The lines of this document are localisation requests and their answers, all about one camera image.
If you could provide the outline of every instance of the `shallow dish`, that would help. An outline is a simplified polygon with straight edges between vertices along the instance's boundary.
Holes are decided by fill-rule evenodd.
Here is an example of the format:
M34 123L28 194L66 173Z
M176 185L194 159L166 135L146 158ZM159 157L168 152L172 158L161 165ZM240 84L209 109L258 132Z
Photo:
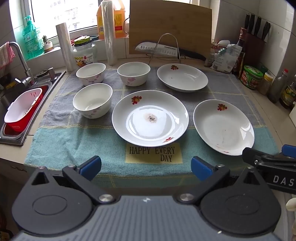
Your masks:
M130 62L117 69L121 81L128 86L139 86L146 82L150 66L142 62Z
M240 156L252 147L254 130L243 112L222 100L205 100L193 112L194 126L200 137L214 150Z
M207 76L186 64L166 64L157 70L157 76L169 88L180 92L194 92L207 86Z
M98 83L82 88L73 98L73 106L84 117L96 119L106 114L111 108L111 86Z
M184 134L188 123L188 112L181 101L162 91L129 94L117 103L112 113L112 124L118 135L143 147L174 142Z
M106 65L103 63L92 63L77 70L76 76L84 86L101 83L105 77L105 69Z

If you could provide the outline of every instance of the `pink cloth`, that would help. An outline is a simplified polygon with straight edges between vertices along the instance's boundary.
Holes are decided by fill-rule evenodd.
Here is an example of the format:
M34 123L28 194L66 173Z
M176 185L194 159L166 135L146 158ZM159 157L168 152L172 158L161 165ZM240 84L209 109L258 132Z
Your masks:
M0 69L10 64L15 57L12 48L9 46L9 42L0 47Z

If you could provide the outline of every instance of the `stainless steel sink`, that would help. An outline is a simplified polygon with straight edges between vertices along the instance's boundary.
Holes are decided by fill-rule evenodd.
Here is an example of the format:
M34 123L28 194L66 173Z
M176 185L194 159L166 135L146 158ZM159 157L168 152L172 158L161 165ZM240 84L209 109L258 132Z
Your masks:
M65 71L56 73L56 78L54 80L51 80L50 76L48 75L40 78L35 78L35 80L37 81L36 84L28 88L25 87L23 84L16 84L12 88L0 92L0 143L6 143L11 145L23 145L25 138L28 135L34 123L34 120L39 114L44 102L47 100L49 94L60 81L60 79L64 76L64 74ZM27 128L22 133L14 132L12 129L9 128L8 125L4 123L4 116L7 113L7 109L20 94L24 93L27 90L35 88L42 88L44 96L36 111L34 112L30 122L28 123Z

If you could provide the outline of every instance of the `countertop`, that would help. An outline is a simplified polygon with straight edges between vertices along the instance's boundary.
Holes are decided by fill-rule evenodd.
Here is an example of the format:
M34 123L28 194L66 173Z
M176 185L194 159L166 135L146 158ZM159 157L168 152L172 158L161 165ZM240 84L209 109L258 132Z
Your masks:
M127 58L127 59L119 59L117 64L114 66L109 66L107 61L101 61L106 64L108 69L117 69L120 65L127 62L149 62L149 58ZM152 59L150 66L158 67L164 64L167 64L168 61L160 60L160 59ZM203 66L203 61L186 59L182 61L183 64L191 65L200 69L201 71L214 71L208 67ZM57 69L56 71L63 71L65 68ZM40 110L39 115L37 116L29 135L27 136L24 145L22 147L0 144L0 162L1 161L11 161L17 162L19 164L23 164L26 158L26 155L30 149L33 136L39 126L40 121L43 118L43 115L47 108L49 107L51 101L55 97L58 90L61 88L65 80L69 77L69 73L66 73L57 86L53 89L52 93L49 95L48 99L44 103L42 109ZM249 96L251 101L256 106L257 110L261 114L265 124L267 125L269 131L273 135L273 138L279 148L281 149L283 144L296 145L296 128L292 121L289 118L289 111L284 109L279 103L273 104L271 103L266 96L261 95L257 91L253 91L244 88L245 94Z

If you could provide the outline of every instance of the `knife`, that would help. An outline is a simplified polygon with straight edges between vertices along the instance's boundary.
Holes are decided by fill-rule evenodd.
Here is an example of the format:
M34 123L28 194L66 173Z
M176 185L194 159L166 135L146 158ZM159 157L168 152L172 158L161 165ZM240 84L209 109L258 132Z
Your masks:
M255 24L254 36L257 36L257 34L259 32L259 29L260 29L260 26L261 26L261 18L258 17L257 20L256 20L256 24Z
M152 54L155 46L156 46L156 43L143 42L138 44L135 50ZM189 50L179 48L179 52L180 52L180 55L187 56L189 58L200 59L203 61L206 60L206 57L204 57L203 55L189 51ZM154 54L179 58L178 49L176 47L171 47L171 46L162 45L162 44L158 44Z
M252 30L253 30L253 27L254 27L254 22L255 22L255 15L252 14L251 17L250 17L250 22L249 22L249 31L248 31L249 34L252 34Z
M247 13L246 19L244 20L244 28L247 29L250 22L250 14Z
M266 21L264 28L263 28L263 32L262 32L262 37L261 37L262 40L264 40L266 38L269 30L270 30L270 23Z

